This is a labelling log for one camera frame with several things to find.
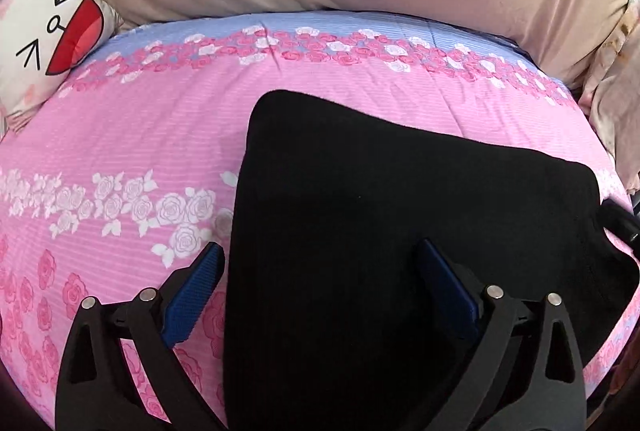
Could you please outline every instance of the black clamp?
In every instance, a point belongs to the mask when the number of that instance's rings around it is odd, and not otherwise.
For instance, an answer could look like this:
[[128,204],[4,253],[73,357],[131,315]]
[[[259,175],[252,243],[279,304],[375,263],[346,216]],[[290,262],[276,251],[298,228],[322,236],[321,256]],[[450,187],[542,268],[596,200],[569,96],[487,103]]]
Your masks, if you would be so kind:
[[428,240],[418,245],[417,265],[452,337],[473,344],[460,381],[424,431],[584,431],[582,364],[558,294],[513,299]]
[[[187,339],[222,277],[224,252],[210,243],[188,268],[131,301],[82,300],[71,326],[56,394],[58,431],[223,431],[191,383],[173,346]],[[171,424],[150,415],[120,345],[132,339]]]

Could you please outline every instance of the pink rose pattern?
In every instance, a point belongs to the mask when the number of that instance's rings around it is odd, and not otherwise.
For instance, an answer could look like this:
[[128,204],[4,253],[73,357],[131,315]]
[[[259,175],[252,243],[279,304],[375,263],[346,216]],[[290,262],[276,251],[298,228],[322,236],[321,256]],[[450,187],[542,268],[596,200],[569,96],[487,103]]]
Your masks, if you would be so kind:
[[47,364],[49,364],[52,369],[58,371],[58,366],[60,365],[60,354],[58,353],[56,345],[53,344],[51,337],[49,337],[48,335],[42,342],[42,354],[47,360]]
[[51,329],[51,307],[46,297],[43,297],[38,303],[37,308],[38,328],[43,331],[49,331]]
[[69,274],[69,278],[62,289],[62,300],[66,305],[66,316],[69,319],[76,317],[76,312],[78,312],[82,299],[88,295],[80,276],[74,272]]
[[6,310],[2,312],[2,337],[9,337],[15,340],[17,337],[17,327],[15,326],[14,309],[5,306]]
[[[333,42],[340,42],[341,50],[332,50],[328,44]],[[154,54],[152,62],[148,59],[150,53]],[[297,34],[269,32],[261,28],[252,33],[235,32],[220,38],[202,37],[197,42],[158,43],[150,50],[140,49],[127,56],[83,65],[80,71],[76,71],[68,79],[67,86],[76,91],[92,90],[111,78],[119,81],[123,74],[165,72],[185,66],[199,70],[219,58],[240,58],[258,53],[270,54],[289,62],[332,63],[342,66],[359,65],[367,60],[379,60],[388,64],[397,62],[431,74],[457,76],[468,82],[474,82],[478,78],[494,79],[497,80],[495,83],[499,81],[499,87],[510,85],[533,97],[547,98],[556,104],[578,109],[577,103],[569,94],[546,75],[503,61],[498,56],[480,55],[472,50],[462,52],[458,48],[445,51],[383,34],[367,37],[361,32],[336,36],[328,32]]]
[[47,374],[47,365],[45,364],[42,355],[39,351],[35,351],[33,353],[33,357],[31,358],[31,367],[33,368],[33,373],[36,374],[36,378],[42,383],[47,384],[49,382],[49,376]]
[[156,397],[151,384],[147,384],[146,389],[140,392],[140,397],[142,398],[142,402],[149,414],[161,418],[162,420],[169,420],[166,417],[164,409],[162,409],[162,406],[160,405],[158,397]]
[[0,263],[4,260],[7,251],[9,250],[9,242],[7,241],[6,234],[0,237]]
[[20,338],[18,342],[18,349],[25,362],[31,362],[33,357],[33,348],[31,348],[31,338],[27,332],[20,332]]
[[56,260],[53,255],[45,249],[38,262],[38,286],[45,290],[51,285],[56,277]]
[[174,350],[175,356],[178,357],[180,365],[186,372],[193,385],[198,391],[202,391],[202,369],[198,364],[198,361],[191,357],[186,351],[176,348]]
[[5,303],[13,303],[15,301],[15,291],[16,291],[15,276],[13,271],[11,271],[4,285],[4,302]]
[[122,350],[124,351],[124,357],[127,360],[127,366],[131,372],[131,377],[136,387],[142,386],[145,381],[145,372],[142,370],[142,363],[140,363],[140,357],[136,348],[131,343],[123,343]]
[[36,397],[42,397],[42,392],[40,390],[40,383],[38,382],[38,378],[33,371],[33,364],[30,364],[27,367],[27,380],[29,381],[30,393]]
[[219,360],[222,360],[225,334],[225,299],[225,292],[215,291],[202,315],[204,334],[211,340],[211,353]]
[[51,379],[49,381],[49,388],[53,391],[53,395],[55,396],[56,391],[58,390],[58,373],[54,373],[51,376]]
[[33,287],[31,286],[31,281],[25,277],[22,278],[22,283],[20,284],[20,304],[23,312],[33,310]]
[[15,321],[15,327],[18,330],[22,330],[22,313],[20,312],[20,302],[16,301],[14,303],[14,321]]

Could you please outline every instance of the black fabric pad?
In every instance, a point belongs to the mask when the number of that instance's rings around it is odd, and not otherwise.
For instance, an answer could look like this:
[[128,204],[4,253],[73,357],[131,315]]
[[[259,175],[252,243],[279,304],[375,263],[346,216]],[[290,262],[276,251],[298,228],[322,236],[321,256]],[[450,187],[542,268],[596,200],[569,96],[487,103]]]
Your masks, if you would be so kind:
[[586,364],[638,285],[582,164],[276,91],[252,113],[226,297],[230,428],[392,430],[460,374],[412,261],[431,238],[512,297],[558,292]]

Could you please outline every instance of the floral bedsheet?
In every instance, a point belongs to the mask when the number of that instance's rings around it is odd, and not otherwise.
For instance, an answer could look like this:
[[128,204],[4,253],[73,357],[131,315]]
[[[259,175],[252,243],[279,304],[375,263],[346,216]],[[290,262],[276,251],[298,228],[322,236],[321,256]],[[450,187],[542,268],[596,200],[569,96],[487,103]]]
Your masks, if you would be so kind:
[[[0,144],[0,359],[47,422],[83,297],[131,299],[190,263],[207,241],[228,252],[249,115],[277,88],[582,162],[603,197],[628,203],[566,88],[505,40],[350,12],[194,20],[117,36]],[[223,419],[225,289],[223,278],[175,348]],[[628,339],[639,300],[636,293],[585,367],[588,393]],[[136,350],[124,343],[124,351],[147,409],[164,417]]]

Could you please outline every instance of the white pillow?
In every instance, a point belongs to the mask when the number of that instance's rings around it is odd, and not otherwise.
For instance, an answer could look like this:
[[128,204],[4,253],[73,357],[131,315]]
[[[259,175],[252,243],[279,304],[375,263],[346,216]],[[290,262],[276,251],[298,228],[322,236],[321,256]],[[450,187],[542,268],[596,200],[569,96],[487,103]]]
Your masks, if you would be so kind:
[[9,128],[23,128],[119,21],[102,0],[0,2],[0,114]]

